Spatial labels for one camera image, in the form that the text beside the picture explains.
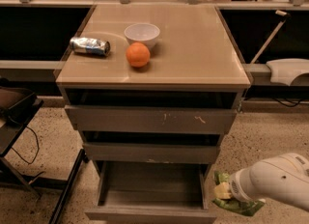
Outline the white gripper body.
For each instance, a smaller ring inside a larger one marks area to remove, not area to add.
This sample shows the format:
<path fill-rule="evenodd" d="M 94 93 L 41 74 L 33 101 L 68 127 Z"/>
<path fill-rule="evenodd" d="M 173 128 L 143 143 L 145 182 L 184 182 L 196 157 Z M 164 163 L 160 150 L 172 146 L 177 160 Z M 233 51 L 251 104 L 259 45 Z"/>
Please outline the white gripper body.
<path fill-rule="evenodd" d="M 229 186 L 232 195 L 237 200 L 241 202 L 252 201 L 252 198 L 248 195 L 252 186 L 248 169 L 241 169 L 233 173 L 229 177 Z"/>

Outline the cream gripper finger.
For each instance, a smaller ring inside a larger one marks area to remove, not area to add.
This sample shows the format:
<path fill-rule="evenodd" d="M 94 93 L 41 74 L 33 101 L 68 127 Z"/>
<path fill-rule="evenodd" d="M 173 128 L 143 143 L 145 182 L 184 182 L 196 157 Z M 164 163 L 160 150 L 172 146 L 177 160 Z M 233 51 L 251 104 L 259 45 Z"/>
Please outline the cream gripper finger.
<path fill-rule="evenodd" d="M 214 188 L 214 196 L 219 199 L 227 200 L 233 197 L 230 186 L 227 182 L 222 182 Z"/>

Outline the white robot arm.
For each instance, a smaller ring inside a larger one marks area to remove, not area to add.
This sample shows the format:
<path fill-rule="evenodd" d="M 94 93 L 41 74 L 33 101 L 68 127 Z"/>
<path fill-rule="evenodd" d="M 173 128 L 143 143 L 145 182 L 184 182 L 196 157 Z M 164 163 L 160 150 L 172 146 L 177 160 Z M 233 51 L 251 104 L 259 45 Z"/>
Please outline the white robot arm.
<path fill-rule="evenodd" d="M 267 158 L 236 173 L 214 172 L 214 199 L 218 207 L 253 216 L 266 198 L 309 211 L 309 161 L 288 153 Z"/>

